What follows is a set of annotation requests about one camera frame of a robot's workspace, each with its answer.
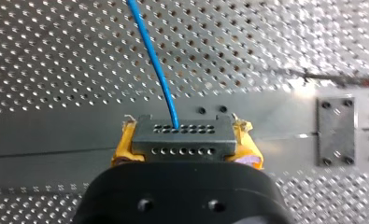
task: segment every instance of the metal plate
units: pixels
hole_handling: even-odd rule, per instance
[[[319,165],[355,163],[355,104],[353,97],[318,99]]]
[[[234,120],[229,116],[215,119],[182,119],[178,129],[171,120],[141,116],[135,126],[132,152],[146,161],[224,161],[236,149]]]

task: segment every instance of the black plastic part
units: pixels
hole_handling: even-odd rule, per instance
[[[91,183],[73,223],[292,222],[274,181],[249,166],[132,162]]]

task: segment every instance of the mounting hole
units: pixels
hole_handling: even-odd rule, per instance
[[[328,108],[332,107],[332,105],[329,102],[323,102],[323,103],[321,103],[321,107],[323,107],[325,109],[328,109]]]
[[[137,204],[137,209],[140,212],[148,212],[154,207],[154,203],[151,199],[142,199]]]
[[[178,153],[180,153],[181,155],[187,154],[187,148],[182,147]]]
[[[198,108],[198,113],[205,114],[206,113],[206,109],[204,107],[199,107]]]
[[[332,165],[332,164],[333,164],[332,160],[330,160],[330,159],[328,159],[328,158],[323,158],[321,161],[322,161],[322,162],[323,162],[323,164],[324,164],[324,165],[326,165],[326,166],[330,166],[330,165]]]
[[[163,148],[161,149],[161,153],[162,153],[163,155],[166,155],[166,153],[167,153],[167,148],[166,148],[166,147],[163,147]]]
[[[221,113],[227,113],[228,108],[227,108],[227,106],[225,106],[225,105],[221,105],[221,106],[220,106],[220,108],[219,108],[219,111],[220,111]]]
[[[351,106],[353,106],[353,101],[351,101],[351,100],[345,100],[345,101],[343,102],[343,104],[344,104],[345,106],[347,106],[347,107],[351,107]]]
[[[208,203],[208,208],[210,209],[210,211],[220,213],[225,211],[226,207],[224,203],[221,203],[217,200],[212,200]]]
[[[158,148],[154,147],[152,150],[151,150],[151,153],[156,155],[158,154]]]
[[[195,155],[196,150],[195,150],[194,148],[191,148],[191,149],[188,151],[188,153],[189,153],[190,155]]]
[[[355,161],[351,157],[344,157],[344,162],[348,165],[355,163]]]

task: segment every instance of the perforated metal sheet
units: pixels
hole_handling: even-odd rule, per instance
[[[139,1],[175,98],[369,76],[369,3]],[[0,0],[0,113],[161,98],[125,1]]]
[[[369,137],[359,170],[304,169],[314,166],[316,100],[276,91],[302,84],[305,69],[369,76],[369,0],[139,5],[184,117],[213,117],[223,101],[255,124],[255,136],[290,138],[257,144],[289,206],[303,205],[293,212],[299,223],[369,223]],[[238,91],[245,94],[231,95]],[[125,1],[0,0],[0,223],[68,223],[84,183],[108,166],[112,150],[103,149],[119,140],[121,115],[148,108],[165,116],[162,98]],[[360,107],[369,91],[363,98]],[[193,113],[199,105],[203,117]],[[359,116],[369,129],[369,110]],[[304,181],[337,193],[304,201]],[[329,201],[337,205],[326,215]]]

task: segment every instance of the metal surface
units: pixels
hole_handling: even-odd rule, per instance
[[[141,1],[172,94],[369,76],[369,2]],[[161,98],[125,1],[0,0],[0,113]]]
[[[173,129],[167,119],[138,119],[132,152],[146,161],[224,161],[236,149],[233,121],[229,116],[215,119],[181,120]]]
[[[281,179],[288,192],[296,188],[291,178],[301,182],[306,176],[315,184],[323,176],[329,182],[339,175],[335,183],[366,176],[363,184],[369,186],[369,90],[337,90],[324,81],[303,87],[297,78],[305,68],[369,76],[369,0],[139,5],[182,119],[213,119],[225,105],[227,113],[250,120],[265,172]],[[359,117],[356,167],[315,167],[316,97],[345,94],[355,97]],[[9,199],[0,222],[67,223],[63,205],[51,218],[55,206],[29,201],[44,215],[30,210],[27,219],[25,209],[9,208],[10,202],[38,200],[36,190],[46,200],[53,200],[50,192],[59,199],[81,193],[108,167],[125,114],[168,118],[161,95],[124,1],[0,0],[0,203]],[[204,115],[197,113],[199,106]],[[369,223],[369,203],[358,200],[369,198],[368,187],[364,195],[354,185],[338,188],[342,194],[350,189],[354,206],[332,197],[338,206],[329,211],[347,209],[362,217],[355,207],[363,205],[367,212],[359,223]],[[309,211],[325,216],[315,210],[325,200]],[[299,223],[318,223],[306,214],[298,215]],[[323,223],[336,223],[332,217],[327,214]],[[356,223],[341,215],[337,220]]]
[[[355,163],[355,123],[353,97],[318,99],[319,165]]]

